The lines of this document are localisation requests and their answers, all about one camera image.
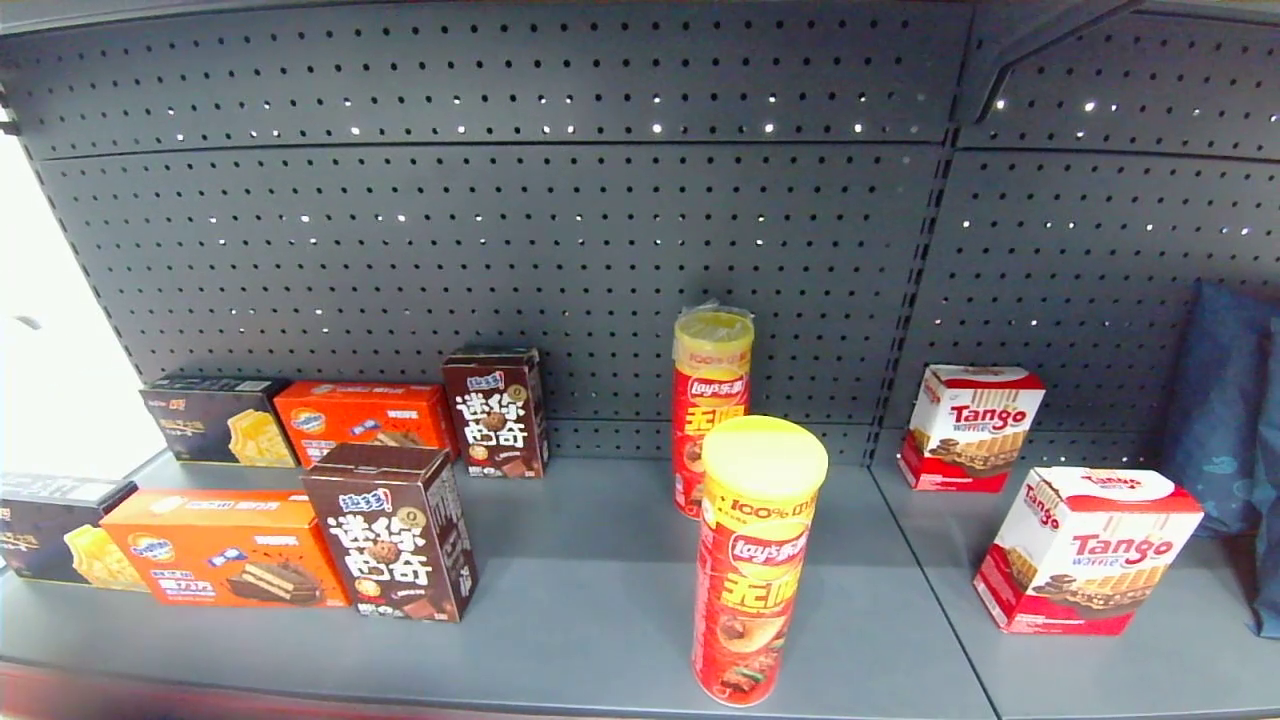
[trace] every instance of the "yellow lid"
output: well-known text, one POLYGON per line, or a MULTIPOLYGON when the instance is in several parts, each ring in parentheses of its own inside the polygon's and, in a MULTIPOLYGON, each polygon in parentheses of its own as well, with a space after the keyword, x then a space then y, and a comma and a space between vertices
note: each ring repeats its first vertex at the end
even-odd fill
POLYGON ((703 439, 707 478, 755 500, 810 497, 827 479, 827 448, 795 423, 767 415, 726 420, 703 439))
POLYGON ((677 352, 737 355, 751 348, 755 327, 745 310, 694 309, 676 320, 677 352))

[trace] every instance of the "red and white box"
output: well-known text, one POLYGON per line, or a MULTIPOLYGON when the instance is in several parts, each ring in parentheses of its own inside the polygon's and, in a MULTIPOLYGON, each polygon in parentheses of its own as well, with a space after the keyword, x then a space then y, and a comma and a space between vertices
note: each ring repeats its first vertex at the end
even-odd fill
POLYGON ((899 466, 914 489, 1000 492, 1044 383, 1021 368, 929 365, 899 466))
POLYGON ((973 587, 1006 633, 1119 635, 1203 515, 1155 470, 1036 468, 973 587))

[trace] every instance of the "black snack box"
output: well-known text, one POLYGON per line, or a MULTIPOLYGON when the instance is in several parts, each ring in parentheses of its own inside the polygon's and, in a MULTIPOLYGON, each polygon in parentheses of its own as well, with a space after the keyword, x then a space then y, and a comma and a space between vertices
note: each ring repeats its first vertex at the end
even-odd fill
POLYGON ((302 486, 361 615, 462 619, 479 574, 448 451, 342 443, 302 486))
POLYGON ((99 527, 136 489, 133 480, 0 474, 0 555, 20 578, 146 592, 99 527))
POLYGON ((442 373, 467 474, 541 478, 550 448, 538 350, 467 346, 442 373))
POLYGON ((296 468, 271 402, 287 387, 273 378, 165 375, 140 392, 183 462, 296 468))

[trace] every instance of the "product box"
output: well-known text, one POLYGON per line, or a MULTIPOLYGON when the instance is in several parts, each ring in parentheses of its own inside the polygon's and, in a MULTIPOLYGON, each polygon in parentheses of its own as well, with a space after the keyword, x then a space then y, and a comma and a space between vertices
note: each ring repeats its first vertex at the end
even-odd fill
POLYGON ((1036 468, 973 584, 1007 633, 1117 635, 1202 516, 1155 470, 1036 468))
POLYGON ((102 528, 166 605, 351 605, 298 491, 143 489, 102 528))
POLYGON ((142 578, 99 527, 133 480, 0 474, 0 555, 20 578, 142 591, 142 578))
POLYGON ((1000 492, 1044 383, 1021 368, 929 365, 899 466, 915 489, 1000 492))
POLYGON ((467 473, 543 477, 549 447, 538 350, 463 347, 443 370, 467 473))
POLYGON ((140 392, 178 460, 294 468, 271 407, 288 386, 270 378, 166 375, 140 392))
POLYGON ((302 484, 361 615, 462 619, 477 573, 448 452, 343 443, 302 484))
POLYGON ((443 386, 297 382, 275 396, 275 410, 305 468, 342 442, 458 455, 443 386))

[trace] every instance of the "white wall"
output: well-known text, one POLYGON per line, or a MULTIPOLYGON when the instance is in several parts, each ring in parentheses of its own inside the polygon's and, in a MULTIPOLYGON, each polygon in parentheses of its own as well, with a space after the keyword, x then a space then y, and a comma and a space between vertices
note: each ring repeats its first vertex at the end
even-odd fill
POLYGON ((123 477, 164 447, 163 436, 9 136, 0 136, 0 469, 123 477))

